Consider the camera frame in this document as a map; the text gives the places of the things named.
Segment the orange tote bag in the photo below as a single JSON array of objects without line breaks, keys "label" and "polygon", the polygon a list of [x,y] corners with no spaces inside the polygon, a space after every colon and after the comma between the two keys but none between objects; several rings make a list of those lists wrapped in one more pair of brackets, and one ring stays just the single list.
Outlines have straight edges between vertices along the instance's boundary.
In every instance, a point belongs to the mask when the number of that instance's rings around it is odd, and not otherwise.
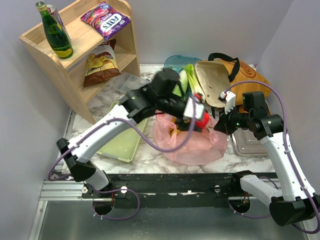
[{"label": "orange tote bag", "polygon": [[243,81],[270,84],[264,76],[246,62],[224,53],[211,53],[208,60],[198,61],[194,68],[206,103],[210,106],[214,117],[220,109],[225,107],[225,104],[218,100],[220,93],[230,86]]}]

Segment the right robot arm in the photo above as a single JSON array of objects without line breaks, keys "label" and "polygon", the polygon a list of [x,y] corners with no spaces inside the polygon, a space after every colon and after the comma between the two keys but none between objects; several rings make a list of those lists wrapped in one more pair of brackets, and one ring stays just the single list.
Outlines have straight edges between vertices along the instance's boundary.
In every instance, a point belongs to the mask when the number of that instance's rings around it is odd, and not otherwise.
[{"label": "right robot arm", "polygon": [[282,117],[268,114],[264,94],[261,91],[243,93],[244,113],[236,108],[236,95],[231,91],[221,92],[218,99],[225,106],[214,130],[226,135],[237,129],[251,131],[266,149],[280,183],[280,189],[276,189],[246,170],[232,176],[230,191],[236,196],[247,192],[256,197],[269,208],[279,226],[316,217],[320,197],[298,165]]}]

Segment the red tomato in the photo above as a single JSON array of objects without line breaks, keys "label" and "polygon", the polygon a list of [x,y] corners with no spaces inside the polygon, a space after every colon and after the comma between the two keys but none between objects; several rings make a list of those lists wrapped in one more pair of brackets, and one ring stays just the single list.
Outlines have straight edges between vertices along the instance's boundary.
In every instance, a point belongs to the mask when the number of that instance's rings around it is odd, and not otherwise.
[{"label": "red tomato", "polygon": [[210,121],[210,115],[207,111],[205,111],[202,120],[197,120],[195,122],[195,126],[200,129],[204,129],[207,126],[207,124],[209,123],[209,121]]}]

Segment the napa cabbage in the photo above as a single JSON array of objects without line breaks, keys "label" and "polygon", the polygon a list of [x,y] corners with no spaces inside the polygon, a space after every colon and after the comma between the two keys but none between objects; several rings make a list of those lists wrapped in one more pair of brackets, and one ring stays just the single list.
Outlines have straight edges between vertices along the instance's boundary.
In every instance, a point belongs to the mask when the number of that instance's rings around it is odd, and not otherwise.
[{"label": "napa cabbage", "polygon": [[188,76],[187,76],[187,73],[185,70],[182,70],[179,73],[179,77],[180,77],[179,81],[180,81],[182,91],[180,90],[180,87],[178,85],[176,85],[174,87],[172,93],[181,97],[182,95],[185,95],[187,88],[188,88],[189,81],[188,81]]}]

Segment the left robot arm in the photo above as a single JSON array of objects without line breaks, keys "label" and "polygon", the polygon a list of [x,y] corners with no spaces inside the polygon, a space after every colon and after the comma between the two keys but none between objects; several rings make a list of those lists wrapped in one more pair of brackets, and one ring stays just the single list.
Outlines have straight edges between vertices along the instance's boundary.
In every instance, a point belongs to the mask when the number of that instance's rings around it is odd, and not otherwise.
[{"label": "left robot arm", "polygon": [[[159,71],[153,80],[142,87],[130,90],[112,110],[84,133],[70,140],[61,138],[57,146],[76,182],[86,182],[101,198],[107,197],[111,185],[107,174],[91,162],[91,158],[105,144],[123,131],[132,128],[152,148],[163,153],[181,149],[191,138],[196,122],[204,118],[203,94],[196,92],[188,99],[173,93],[181,87],[180,75],[171,68]],[[137,128],[137,124],[154,116],[157,111],[176,119],[190,120],[188,134],[180,145],[161,148],[148,140]]]}]

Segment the green celery stalk bunch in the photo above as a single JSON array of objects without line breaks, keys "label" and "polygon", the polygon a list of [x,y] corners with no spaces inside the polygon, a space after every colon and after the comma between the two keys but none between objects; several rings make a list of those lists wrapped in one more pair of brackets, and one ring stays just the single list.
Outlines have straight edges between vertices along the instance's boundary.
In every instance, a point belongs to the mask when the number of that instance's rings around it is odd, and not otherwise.
[{"label": "green celery stalk bunch", "polygon": [[192,94],[199,94],[202,97],[202,101],[206,100],[205,93],[198,81],[195,66],[193,64],[188,64],[187,66],[182,67],[185,71],[188,79],[188,84],[190,86]]}]

